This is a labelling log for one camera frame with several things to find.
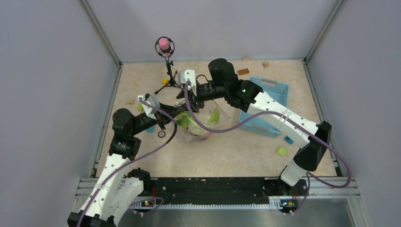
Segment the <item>clear zip top bag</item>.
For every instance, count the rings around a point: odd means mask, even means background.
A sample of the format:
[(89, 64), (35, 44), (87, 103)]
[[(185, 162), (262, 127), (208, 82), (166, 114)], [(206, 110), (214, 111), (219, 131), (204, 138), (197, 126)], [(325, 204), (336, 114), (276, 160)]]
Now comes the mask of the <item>clear zip top bag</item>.
[[(231, 117), (216, 101), (205, 102), (204, 108), (193, 112), (195, 117), (209, 129), (224, 129)], [(184, 111), (175, 117), (178, 125), (178, 135), (186, 142), (201, 142), (212, 136), (212, 132), (200, 127), (189, 111)]]

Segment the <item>white cauliflower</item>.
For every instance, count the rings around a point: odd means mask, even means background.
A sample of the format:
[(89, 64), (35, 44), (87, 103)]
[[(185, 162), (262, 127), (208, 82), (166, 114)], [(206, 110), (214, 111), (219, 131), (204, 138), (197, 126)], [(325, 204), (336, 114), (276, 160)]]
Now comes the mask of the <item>white cauliflower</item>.
[[(197, 115), (197, 119), (208, 128), (211, 128), (212, 124), (209, 122), (210, 115)], [(184, 129), (193, 135), (201, 137), (209, 137), (212, 133), (200, 127), (191, 116), (184, 116), (182, 118)]]

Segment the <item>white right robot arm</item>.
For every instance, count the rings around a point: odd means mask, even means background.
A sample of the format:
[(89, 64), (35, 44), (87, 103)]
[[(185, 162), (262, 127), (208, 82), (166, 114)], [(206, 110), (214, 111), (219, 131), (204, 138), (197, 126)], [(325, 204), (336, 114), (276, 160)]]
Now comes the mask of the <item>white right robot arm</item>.
[(199, 84), (194, 70), (182, 70), (178, 83), (183, 91), (177, 96), (185, 98), (188, 110), (192, 104), (224, 98), (227, 103), (251, 116), (261, 117), (279, 131), (289, 136), (299, 150), (283, 169), (277, 182), (278, 191), (290, 195), (298, 181), (307, 172), (315, 171), (329, 148), (331, 125), (316, 123), (299, 116), (272, 98), (262, 87), (250, 80), (238, 78), (232, 63), (218, 58), (208, 64), (212, 79)]

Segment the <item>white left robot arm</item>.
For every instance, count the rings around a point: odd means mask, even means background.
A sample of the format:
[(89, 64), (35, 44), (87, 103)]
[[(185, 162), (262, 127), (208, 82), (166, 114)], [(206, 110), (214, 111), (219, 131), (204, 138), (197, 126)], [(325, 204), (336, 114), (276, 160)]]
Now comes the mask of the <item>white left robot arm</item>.
[(174, 136), (178, 128), (174, 118), (187, 106), (165, 105), (149, 94), (139, 95), (138, 100), (143, 113), (134, 116), (128, 109), (120, 108), (112, 115), (114, 136), (104, 168), (79, 211), (70, 213), (69, 227), (116, 227), (134, 199), (150, 193), (149, 172), (138, 168), (126, 173), (131, 164), (155, 153), (137, 157), (141, 140), (136, 135), (155, 125), (164, 129), (171, 122)]

